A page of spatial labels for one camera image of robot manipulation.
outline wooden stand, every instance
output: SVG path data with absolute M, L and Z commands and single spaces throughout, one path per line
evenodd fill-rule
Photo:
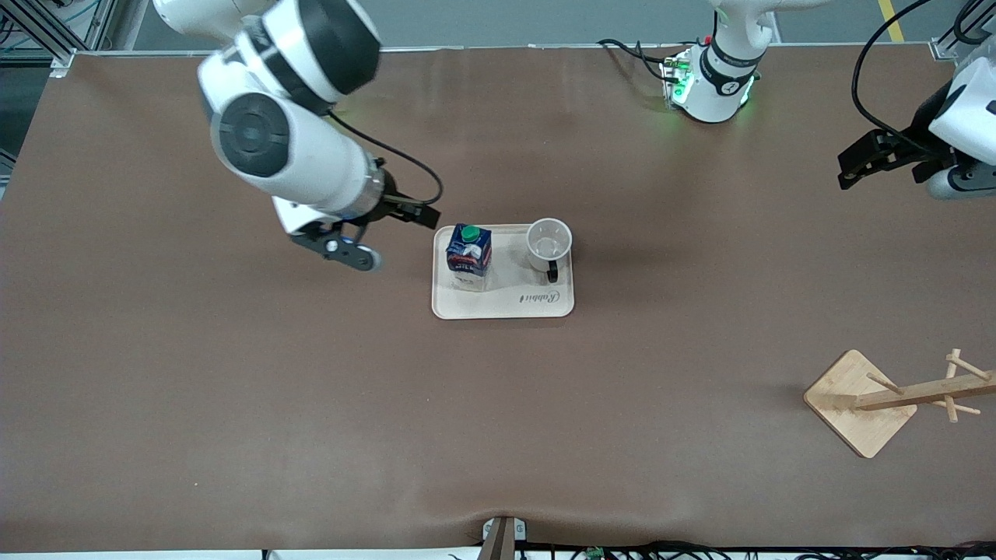
M 861 352 L 848 350 L 809 387 L 803 399 L 855 453 L 872 458 L 916 413 L 916 405 L 943 407 L 952 422 L 958 421 L 959 411 L 981 414 L 954 400 L 996 393 L 992 372 L 962 360 L 958 349 L 946 360 L 944 379 L 899 387 Z M 956 377 L 958 368 L 971 375 Z

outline tray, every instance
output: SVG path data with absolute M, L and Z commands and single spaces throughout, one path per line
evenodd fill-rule
M 483 292 L 453 287 L 446 267 L 446 245 L 452 225 L 436 231 L 432 240 L 432 313 L 440 319 L 522 319 L 564 317 L 574 309 L 571 254 L 557 283 L 529 265 L 526 230 L 529 224 L 481 225 L 491 230 L 491 268 Z

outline tabletop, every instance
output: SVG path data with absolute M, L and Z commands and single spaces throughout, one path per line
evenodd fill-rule
M 440 226 L 574 231 L 571 315 L 479 322 L 433 316 L 432 231 L 375 224 L 374 274 L 290 243 L 211 150 L 197 60 L 78 56 L 0 203 L 0 550 L 456 546 L 496 514 L 577 544 L 992 538 L 996 403 L 867 460 L 802 399 L 851 348 L 900 385 L 954 347 L 996 365 L 996 200 L 837 186 L 857 53 L 772 48 L 721 125 L 618 51 L 384 56 L 341 115 L 442 175 Z M 862 93 L 902 127 L 950 74 L 882 46 Z

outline white mug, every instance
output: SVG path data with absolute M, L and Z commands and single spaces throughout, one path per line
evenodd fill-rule
M 536 220 L 526 231 L 529 264 L 536 270 L 545 272 L 547 280 L 551 284 L 556 284 L 560 277 L 559 269 L 567 262 L 573 242 L 571 228 L 561 220 L 555 218 Z

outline bottle cap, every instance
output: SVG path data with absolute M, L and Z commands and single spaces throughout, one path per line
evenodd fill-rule
M 477 241 L 477 238 L 481 236 L 481 228 L 476 225 L 465 225 L 463 229 L 460 230 L 460 239 L 463 239 L 465 243 L 472 243 Z

